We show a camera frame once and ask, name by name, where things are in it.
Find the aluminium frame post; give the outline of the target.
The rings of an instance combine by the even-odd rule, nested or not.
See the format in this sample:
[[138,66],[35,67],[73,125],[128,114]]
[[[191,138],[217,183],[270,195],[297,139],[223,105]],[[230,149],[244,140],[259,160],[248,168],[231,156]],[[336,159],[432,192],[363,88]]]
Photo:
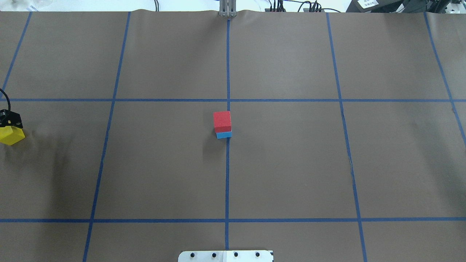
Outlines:
[[219,16],[235,17],[237,15],[236,0],[219,0]]

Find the black power strip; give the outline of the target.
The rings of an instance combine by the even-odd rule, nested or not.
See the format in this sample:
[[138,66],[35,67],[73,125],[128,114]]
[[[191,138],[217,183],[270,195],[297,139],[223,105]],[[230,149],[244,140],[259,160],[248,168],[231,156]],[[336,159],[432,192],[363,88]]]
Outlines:
[[264,12],[291,12],[291,13],[323,13],[325,10],[317,1],[284,1],[284,7],[281,3],[272,2],[272,5],[264,9]]

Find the black box with label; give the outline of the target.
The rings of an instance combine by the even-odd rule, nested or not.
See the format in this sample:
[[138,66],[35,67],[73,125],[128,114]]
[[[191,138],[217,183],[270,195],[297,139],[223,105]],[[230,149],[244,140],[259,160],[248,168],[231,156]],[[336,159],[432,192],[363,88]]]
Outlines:
[[430,0],[352,0],[346,13],[422,13]]

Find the yellow block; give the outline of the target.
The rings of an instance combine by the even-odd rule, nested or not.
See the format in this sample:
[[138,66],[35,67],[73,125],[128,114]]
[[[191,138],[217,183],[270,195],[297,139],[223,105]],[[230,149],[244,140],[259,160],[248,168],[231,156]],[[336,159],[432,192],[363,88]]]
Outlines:
[[0,128],[0,142],[6,145],[13,145],[25,139],[22,129],[15,126],[5,126]]

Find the red block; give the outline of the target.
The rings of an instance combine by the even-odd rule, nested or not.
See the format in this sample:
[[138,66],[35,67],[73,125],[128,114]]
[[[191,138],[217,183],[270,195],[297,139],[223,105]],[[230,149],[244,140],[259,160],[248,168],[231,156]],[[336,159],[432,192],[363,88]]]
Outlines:
[[213,113],[215,133],[231,132],[232,121],[230,111],[219,111]]

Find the blue block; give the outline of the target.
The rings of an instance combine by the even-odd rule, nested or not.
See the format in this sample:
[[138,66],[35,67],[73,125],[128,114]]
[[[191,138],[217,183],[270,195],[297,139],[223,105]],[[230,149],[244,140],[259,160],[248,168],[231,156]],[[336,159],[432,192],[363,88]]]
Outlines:
[[216,134],[216,138],[217,139],[227,139],[227,138],[231,138],[232,137],[232,131],[228,131],[228,132],[217,132],[215,133]]

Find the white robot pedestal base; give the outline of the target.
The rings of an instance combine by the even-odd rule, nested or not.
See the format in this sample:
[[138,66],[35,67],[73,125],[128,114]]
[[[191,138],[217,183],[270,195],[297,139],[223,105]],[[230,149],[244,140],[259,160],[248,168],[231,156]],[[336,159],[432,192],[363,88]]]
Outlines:
[[207,250],[183,251],[178,262],[273,262],[269,250]]

